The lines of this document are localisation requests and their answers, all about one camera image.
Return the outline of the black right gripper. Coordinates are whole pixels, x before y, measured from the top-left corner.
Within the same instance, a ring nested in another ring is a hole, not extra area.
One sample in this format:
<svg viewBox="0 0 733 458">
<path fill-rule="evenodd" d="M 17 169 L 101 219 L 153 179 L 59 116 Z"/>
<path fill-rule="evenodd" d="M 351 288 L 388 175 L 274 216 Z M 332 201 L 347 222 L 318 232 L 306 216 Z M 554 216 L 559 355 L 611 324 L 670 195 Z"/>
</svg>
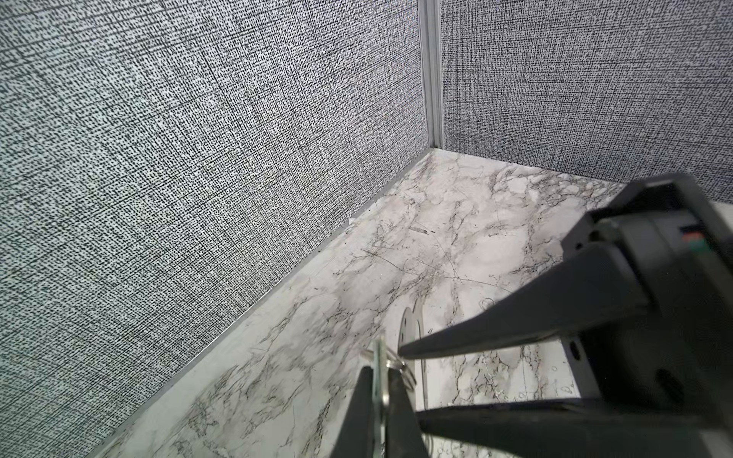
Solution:
<svg viewBox="0 0 733 458">
<path fill-rule="evenodd" d="M 628 184 L 561 246 L 562 263 L 398 354 L 428 360 L 568 335 L 585 399 L 424 410 L 421 431 L 519 457 L 731 456 L 732 232 L 694 179 Z"/>
</svg>

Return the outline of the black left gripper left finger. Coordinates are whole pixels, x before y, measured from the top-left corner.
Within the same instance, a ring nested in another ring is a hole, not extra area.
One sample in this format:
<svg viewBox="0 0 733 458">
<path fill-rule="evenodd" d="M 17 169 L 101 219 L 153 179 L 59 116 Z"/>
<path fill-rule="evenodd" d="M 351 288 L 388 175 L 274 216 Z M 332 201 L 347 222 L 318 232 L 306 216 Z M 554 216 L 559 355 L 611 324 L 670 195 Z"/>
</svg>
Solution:
<svg viewBox="0 0 733 458">
<path fill-rule="evenodd" d="M 374 452 L 373 369 L 363 366 L 331 458 L 366 458 Z"/>
</svg>

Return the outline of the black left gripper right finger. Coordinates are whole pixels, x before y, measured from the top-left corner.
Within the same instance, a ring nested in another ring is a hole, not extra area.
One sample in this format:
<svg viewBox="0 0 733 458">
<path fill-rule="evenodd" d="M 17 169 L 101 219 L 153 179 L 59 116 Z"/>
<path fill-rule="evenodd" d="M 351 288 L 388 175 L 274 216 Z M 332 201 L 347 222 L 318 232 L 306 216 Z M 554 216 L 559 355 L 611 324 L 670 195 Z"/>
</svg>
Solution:
<svg viewBox="0 0 733 458">
<path fill-rule="evenodd" d="M 386 456 L 429 458 L 420 425 L 402 374 L 390 369 L 389 404 L 386 411 Z"/>
</svg>

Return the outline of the silver key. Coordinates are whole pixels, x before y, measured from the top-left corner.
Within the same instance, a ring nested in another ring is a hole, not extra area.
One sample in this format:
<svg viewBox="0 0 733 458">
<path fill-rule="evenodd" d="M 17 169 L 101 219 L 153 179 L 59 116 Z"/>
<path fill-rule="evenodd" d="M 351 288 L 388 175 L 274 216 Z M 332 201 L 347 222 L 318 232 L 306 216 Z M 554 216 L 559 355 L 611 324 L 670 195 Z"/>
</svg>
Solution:
<svg viewBox="0 0 733 458">
<path fill-rule="evenodd" d="M 372 404 L 373 404 L 373 452 L 375 458 L 386 455 L 386 417 L 389 407 L 389 368 L 387 367 L 387 345 L 381 334 L 371 345 L 372 350 Z"/>
</svg>

